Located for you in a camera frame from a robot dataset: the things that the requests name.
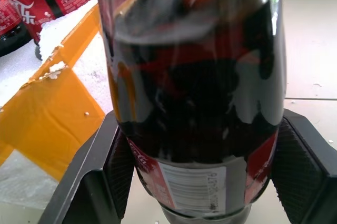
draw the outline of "barcode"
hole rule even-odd
[[[184,169],[160,164],[176,209],[225,211],[226,168]]]

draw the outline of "tile floor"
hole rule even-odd
[[[304,115],[337,149],[337,4],[335,0],[284,0],[288,59],[285,108]],[[137,176],[122,224],[169,224]],[[0,204],[0,224],[36,224],[40,210]],[[253,207],[247,224],[290,224],[272,184]]]

